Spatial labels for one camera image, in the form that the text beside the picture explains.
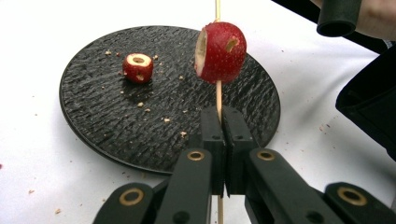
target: wooden skewer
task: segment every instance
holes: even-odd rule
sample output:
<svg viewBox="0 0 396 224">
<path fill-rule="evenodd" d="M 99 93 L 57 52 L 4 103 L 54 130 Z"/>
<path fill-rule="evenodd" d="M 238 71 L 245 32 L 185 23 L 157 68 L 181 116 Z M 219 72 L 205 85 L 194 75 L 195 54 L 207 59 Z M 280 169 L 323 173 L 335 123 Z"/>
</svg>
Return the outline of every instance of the wooden skewer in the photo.
<svg viewBox="0 0 396 224">
<path fill-rule="evenodd" d="M 220 0 L 216 0 L 216 21 L 220 21 Z M 218 110 L 219 122 L 221 124 L 221 106 L 222 106 L 222 99 L 221 99 L 221 80 L 216 82 L 216 109 Z M 218 223 L 223 224 L 223 200 L 221 195 L 218 196 Z"/>
</svg>

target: strawberry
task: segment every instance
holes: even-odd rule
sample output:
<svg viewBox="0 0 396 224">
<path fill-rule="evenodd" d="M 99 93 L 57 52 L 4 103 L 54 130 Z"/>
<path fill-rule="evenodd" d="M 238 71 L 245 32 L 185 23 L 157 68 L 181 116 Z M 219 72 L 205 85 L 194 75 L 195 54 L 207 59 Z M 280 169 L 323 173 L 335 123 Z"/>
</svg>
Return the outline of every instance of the strawberry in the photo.
<svg viewBox="0 0 396 224">
<path fill-rule="evenodd" d="M 135 83 L 149 82 L 153 68 L 151 58 L 143 53 L 129 54 L 122 62 L 122 73 Z"/>
<path fill-rule="evenodd" d="M 195 71 L 204 81 L 228 83 L 238 77 L 247 53 L 242 31 L 229 22 L 212 22 L 198 36 Z"/>
</svg>

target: white table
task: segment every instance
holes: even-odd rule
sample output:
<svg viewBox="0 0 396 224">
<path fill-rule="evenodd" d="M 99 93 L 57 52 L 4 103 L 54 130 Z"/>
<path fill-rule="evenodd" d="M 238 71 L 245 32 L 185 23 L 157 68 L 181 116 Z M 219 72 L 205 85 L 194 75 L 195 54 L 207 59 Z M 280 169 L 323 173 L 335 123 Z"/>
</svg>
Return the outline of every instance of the white table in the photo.
<svg viewBox="0 0 396 224">
<path fill-rule="evenodd" d="M 142 25 L 200 30 L 214 19 L 215 1 L 0 0 L 0 223 L 91 223 L 116 188 L 160 183 L 162 176 L 109 161 L 78 139 L 61 111 L 61 77 L 100 36 Z M 281 120 L 267 147 L 313 188 L 345 181 L 390 206 L 396 162 L 334 107 L 377 54 L 318 35 L 314 23 L 269 0 L 224 0 L 221 20 L 241 28 L 247 52 L 279 92 Z M 243 201 L 224 200 L 225 223 L 249 223 Z M 212 213 L 215 223 L 216 202 Z"/>
</svg>

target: cored strawberry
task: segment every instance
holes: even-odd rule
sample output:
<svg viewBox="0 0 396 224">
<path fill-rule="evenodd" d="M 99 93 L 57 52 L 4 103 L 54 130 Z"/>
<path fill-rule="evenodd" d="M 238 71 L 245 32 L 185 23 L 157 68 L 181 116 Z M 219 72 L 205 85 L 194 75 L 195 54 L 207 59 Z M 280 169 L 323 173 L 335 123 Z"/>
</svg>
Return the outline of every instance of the cored strawberry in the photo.
<svg viewBox="0 0 396 224">
<path fill-rule="evenodd" d="M 132 53 L 122 62 L 122 73 L 135 83 L 146 83 L 151 80 L 153 62 L 149 56 L 142 53 Z"/>
<path fill-rule="evenodd" d="M 214 84 L 233 81 L 240 73 L 247 53 L 242 31 L 229 22 L 212 22 L 198 36 L 195 71 L 201 79 Z"/>
</svg>

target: round black plate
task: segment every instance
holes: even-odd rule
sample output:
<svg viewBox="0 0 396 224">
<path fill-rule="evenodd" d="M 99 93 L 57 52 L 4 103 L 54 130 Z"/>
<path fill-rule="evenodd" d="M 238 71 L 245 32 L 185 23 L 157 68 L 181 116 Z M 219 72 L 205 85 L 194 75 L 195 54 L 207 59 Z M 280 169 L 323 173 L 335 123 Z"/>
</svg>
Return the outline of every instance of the round black plate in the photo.
<svg viewBox="0 0 396 224">
<path fill-rule="evenodd" d="M 198 34 L 172 26 L 135 27 L 98 38 L 78 52 L 60 85 L 64 117 L 76 135 L 114 161 L 172 174 L 189 134 L 200 132 L 201 110 L 216 104 L 216 87 L 193 68 Z M 158 55 L 150 83 L 134 84 L 120 75 L 122 60 L 132 52 Z M 223 85 L 223 104 L 241 111 L 259 144 L 268 144 L 279 123 L 279 97 L 250 55 L 240 76 Z"/>
</svg>

